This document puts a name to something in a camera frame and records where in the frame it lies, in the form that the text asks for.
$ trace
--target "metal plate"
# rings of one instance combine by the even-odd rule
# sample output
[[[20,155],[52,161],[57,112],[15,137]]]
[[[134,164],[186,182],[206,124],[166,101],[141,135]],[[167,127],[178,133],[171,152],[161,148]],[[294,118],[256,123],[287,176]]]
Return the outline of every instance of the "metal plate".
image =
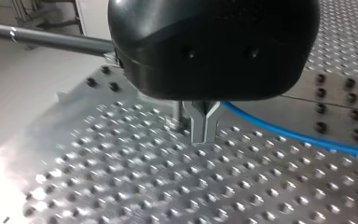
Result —
[[[358,223],[358,158],[229,113],[215,144],[192,146],[141,101],[98,108],[36,176],[23,207],[31,223]]]
[[[326,90],[323,102],[334,105],[348,104],[347,78],[356,85],[351,90],[358,94],[358,0],[321,0],[320,31],[304,73],[299,82],[285,95],[307,100],[315,98],[318,88]],[[315,75],[326,75],[324,85],[315,85]]]
[[[358,104],[342,103],[341,91],[349,76],[358,92],[358,0],[321,4],[306,77],[283,97],[239,106],[358,145],[349,138],[358,121],[347,116]],[[188,132],[166,129],[169,107],[138,97],[120,73],[97,72],[96,88],[80,85],[0,147],[0,223],[358,224],[358,157],[284,139],[228,112],[215,144],[192,146]],[[319,73],[334,97],[314,98]],[[316,114],[315,102],[326,102],[327,113]],[[324,135],[312,128],[318,120],[329,125]]]

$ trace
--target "black plastic housing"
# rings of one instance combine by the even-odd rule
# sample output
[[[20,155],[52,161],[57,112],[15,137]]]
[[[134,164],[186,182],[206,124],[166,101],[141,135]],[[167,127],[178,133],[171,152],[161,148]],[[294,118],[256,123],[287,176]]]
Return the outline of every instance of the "black plastic housing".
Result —
[[[298,81],[319,26],[317,0],[111,0],[125,76],[168,100],[262,100]]]

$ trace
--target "gray pole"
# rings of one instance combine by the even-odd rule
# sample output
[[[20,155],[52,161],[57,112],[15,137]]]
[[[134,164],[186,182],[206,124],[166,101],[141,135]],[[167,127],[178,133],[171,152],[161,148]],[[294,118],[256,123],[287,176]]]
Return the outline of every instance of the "gray pole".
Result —
[[[0,25],[0,38],[18,43],[101,56],[115,50],[112,41],[76,35],[59,35],[44,31]]]

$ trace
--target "blue cable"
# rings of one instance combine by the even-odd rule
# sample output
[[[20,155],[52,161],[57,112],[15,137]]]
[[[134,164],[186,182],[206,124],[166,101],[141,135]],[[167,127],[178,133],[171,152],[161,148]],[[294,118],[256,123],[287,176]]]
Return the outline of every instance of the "blue cable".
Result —
[[[227,102],[227,101],[223,101],[222,105],[224,105],[228,110],[230,110],[234,114],[240,116],[241,118],[243,118],[257,126],[260,126],[263,129],[266,129],[270,132],[276,133],[278,135],[292,138],[294,140],[297,140],[298,142],[310,143],[313,146],[325,148],[327,150],[333,149],[333,150],[336,150],[336,151],[339,151],[342,153],[358,155],[358,147],[344,145],[344,144],[331,142],[331,141],[326,141],[326,140],[323,140],[320,138],[310,137],[310,136],[306,136],[301,133],[292,132],[290,130],[281,128],[279,126],[267,123],[264,120],[255,118],[252,115],[242,111],[241,109],[237,108],[235,105],[233,105],[232,103]]]

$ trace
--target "metal bracket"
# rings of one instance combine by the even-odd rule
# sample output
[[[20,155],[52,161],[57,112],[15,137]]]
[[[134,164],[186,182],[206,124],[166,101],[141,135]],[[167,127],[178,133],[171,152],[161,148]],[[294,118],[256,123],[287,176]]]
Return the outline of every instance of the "metal bracket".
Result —
[[[114,51],[105,53],[103,57],[105,58],[105,63],[107,65],[121,67],[118,57]]]
[[[207,113],[204,108],[200,107],[200,104],[192,101],[183,102],[183,108],[191,118],[191,142],[214,142],[217,121],[225,111],[220,102],[215,103]]]

